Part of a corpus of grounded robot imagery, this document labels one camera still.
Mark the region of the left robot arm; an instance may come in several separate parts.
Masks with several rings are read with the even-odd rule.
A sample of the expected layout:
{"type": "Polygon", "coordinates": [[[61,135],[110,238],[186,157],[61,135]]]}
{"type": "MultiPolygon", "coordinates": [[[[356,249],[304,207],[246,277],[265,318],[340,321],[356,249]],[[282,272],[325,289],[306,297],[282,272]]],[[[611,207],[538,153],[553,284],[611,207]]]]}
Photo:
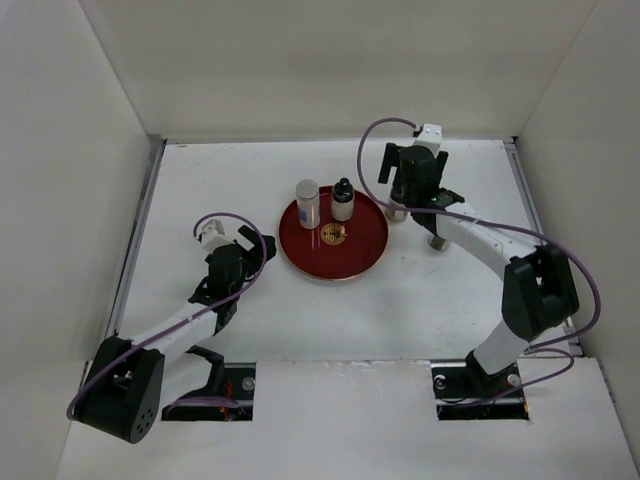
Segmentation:
{"type": "Polygon", "coordinates": [[[276,255],[274,237],[246,225],[238,233],[252,248],[218,242],[206,257],[208,275],[177,320],[141,340],[111,336],[101,343],[85,383],[67,408],[70,420],[131,444],[146,435],[159,412],[165,367],[227,326],[242,293],[276,255]]]}

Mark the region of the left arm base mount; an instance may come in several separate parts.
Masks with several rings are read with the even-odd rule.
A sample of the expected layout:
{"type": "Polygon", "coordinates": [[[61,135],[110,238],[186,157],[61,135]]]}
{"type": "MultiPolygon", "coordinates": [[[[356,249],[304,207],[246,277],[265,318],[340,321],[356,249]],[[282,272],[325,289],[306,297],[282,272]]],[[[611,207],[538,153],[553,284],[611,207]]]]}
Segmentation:
{"type": "Polygon", "coordinates": [[[257,366],[228,363],[194,346],[164,374],[161,419],[173,422],[241,422],[253,419],[257,366]]]}

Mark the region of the white powder bottle black cap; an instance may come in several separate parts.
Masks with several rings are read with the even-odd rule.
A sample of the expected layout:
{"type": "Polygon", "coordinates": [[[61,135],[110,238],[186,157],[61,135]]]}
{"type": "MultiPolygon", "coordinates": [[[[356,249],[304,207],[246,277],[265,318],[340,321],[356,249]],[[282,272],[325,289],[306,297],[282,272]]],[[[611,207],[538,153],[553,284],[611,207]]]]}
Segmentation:
{"type": "Polygon", "coordinates": [[[350,180],[341,178],[331,191],[331,215],[338,222],[346,222],[353,216],[355,189],[350,180]]]}

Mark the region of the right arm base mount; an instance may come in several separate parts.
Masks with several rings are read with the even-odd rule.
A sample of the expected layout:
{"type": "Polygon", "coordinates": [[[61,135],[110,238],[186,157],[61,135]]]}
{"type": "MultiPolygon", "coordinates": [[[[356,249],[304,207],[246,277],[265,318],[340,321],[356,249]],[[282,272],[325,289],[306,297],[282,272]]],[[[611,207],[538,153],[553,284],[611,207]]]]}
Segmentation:
{"type": "Polygon", "coordinates": [[[464,360],[431,363],[436,415],[440,421],[529,420],[516,363],[481,384],[474,383],[464,360]]]}

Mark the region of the brown spice bottle black cap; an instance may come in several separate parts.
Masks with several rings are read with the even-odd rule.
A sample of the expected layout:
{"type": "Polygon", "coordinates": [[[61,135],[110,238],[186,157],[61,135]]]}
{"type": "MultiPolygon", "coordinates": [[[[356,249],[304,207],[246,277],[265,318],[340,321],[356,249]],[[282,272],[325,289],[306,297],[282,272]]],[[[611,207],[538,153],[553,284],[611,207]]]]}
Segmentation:
{"type": "Polygon", "coordinates": [[[405,207],[403,194],[400,187],[393,186],[390,190],[388,206],[385,208],[385,216],[393,223],[404,222],[408,214],[403,210],[405,207]]]}

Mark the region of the tall bottle blue label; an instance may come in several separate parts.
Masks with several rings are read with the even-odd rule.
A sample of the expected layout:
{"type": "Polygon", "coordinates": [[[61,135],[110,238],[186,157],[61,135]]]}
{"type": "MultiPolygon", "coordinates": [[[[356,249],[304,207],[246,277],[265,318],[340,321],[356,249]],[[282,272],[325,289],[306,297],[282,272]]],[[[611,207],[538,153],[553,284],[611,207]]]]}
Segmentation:
{"type": "Polygon", "coordinates": [[[304,229],[312,230],[320,223],[320,192],[318,184],[311,179],[301,180],[296,185],[298,218],[304,229]]]}

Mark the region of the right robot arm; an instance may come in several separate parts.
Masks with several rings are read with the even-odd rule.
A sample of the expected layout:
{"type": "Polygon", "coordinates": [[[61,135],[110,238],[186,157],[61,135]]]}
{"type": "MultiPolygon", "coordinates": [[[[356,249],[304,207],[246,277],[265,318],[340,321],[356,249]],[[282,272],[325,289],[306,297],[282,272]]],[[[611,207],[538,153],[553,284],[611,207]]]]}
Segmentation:
{"type": "Polygon", "coordinates": [[[502,281],[501,320],[465,358],[464,384],[483,396],[532,341],[576,313],[579,299],[564,252],[484,225],[463,196],[440,186],[447,159],[445,151],[388,143],[378,182],[387,183],[395,169],[390,199],[409,208],[434,240],[462,247],[502,281]]]}

